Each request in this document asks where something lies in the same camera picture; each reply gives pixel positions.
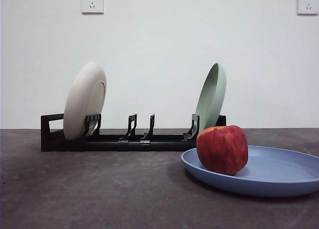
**dish rack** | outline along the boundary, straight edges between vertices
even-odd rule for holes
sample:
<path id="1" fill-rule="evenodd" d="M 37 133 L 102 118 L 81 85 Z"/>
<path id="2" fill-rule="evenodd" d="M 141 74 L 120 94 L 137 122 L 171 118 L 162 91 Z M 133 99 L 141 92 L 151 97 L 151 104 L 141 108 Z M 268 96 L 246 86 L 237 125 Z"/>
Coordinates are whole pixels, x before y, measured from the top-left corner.
<path id="1" fill-rule="evenodd" d="M 85 117 L 85 131 L 76 140 L 67 140 L 62 129 L 50 129 L 50 121 L 63 119 L 64 114 L 41 116 L 41 151 L 186 151 L 196 147 L 199 132 L 199 116 L 193 114 L 191 128 L 183 134 L 154 134 L 155 115 L 150 117 L 150 128 L 144 134 L 136 134 L 137 114 L 129 116 L 128 130 L 125 134 L 101 134 L 101 115 Z M 97 128 L 90 134 L 90 122 L 97 122 Z M 220 115 L 216 126 L 225 126 L 226 116 Z"/>

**plate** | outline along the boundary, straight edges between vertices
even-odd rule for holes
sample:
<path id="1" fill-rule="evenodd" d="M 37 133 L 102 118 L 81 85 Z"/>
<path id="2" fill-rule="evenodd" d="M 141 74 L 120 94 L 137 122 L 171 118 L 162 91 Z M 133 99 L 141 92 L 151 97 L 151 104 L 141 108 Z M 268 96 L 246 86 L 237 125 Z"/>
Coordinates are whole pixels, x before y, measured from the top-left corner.
<path id="1" fill-rule="evenodd" d="M 79 72 L 70 89 L 63 119 L 64 136 L 80 138 L 85 131 L 85 117 L 100 114 L 106 94 L 106 76 L 102 67 L 89 62 Z M 90 122 L 89 135 L 97 121 Z"/>
<path id="2" fill-rule="evenodd" d="M 199 132 L 216 125 L 226 91 L 226 74 L 219 63 L 210 69 L 201 90 L 196 114 L 199 115 Z"/>
<path id="3" fill-rule="evenodd" d="M 234 176 L 206 170 L 196 148 L 181 155 L 186 169 L 213 187 L 259 197 L 293 197 L 319 190 L 319 158 L 280 148 L 248 146 L 248 162 Z"/>

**red apple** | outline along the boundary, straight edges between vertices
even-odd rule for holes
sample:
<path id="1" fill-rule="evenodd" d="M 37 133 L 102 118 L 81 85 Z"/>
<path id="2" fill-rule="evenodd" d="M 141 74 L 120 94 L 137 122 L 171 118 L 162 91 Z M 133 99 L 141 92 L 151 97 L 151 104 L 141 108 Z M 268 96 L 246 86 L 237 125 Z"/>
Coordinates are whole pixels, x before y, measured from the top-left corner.
<path id="1" fill-rule="evenodd" d="M 247 164 L 247 137 L 236 125 L 206 128 L 197 136 L 196 144 L 198 158 L 209 171 L 235 174 Z"/>

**electrical outlet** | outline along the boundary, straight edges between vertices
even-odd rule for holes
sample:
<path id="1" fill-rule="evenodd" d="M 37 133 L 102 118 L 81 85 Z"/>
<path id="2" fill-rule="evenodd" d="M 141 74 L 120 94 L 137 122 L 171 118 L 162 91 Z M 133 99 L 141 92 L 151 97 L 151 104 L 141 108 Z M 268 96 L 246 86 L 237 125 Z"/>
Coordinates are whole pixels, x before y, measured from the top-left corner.
<path id="1" fill-rule="evenodd" d="M 82 0 L 82 13 L 103 13 L 104 0 Z"/>
<path id="2" fill-rule="evenodd" d="M 317 15 L 319 13 L 319 0 L 298 0 L 298 14 Z"/>

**dark table surface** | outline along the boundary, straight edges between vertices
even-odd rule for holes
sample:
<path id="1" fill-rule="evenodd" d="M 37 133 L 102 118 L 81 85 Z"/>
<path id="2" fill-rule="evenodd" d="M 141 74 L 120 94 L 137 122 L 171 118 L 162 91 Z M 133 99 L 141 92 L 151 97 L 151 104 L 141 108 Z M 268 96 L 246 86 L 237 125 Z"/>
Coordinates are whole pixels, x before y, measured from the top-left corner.
<path id="1" fill-rule="evenodd" d="M 246 133 L 250 145 L 319 156 L 319 129 Z M 319 192 L 294 198 L 224 192 L 190 175 L 180 155 L 40 152 L 40 130 L 1 130 L 1 228 L 319 229 Z"/>

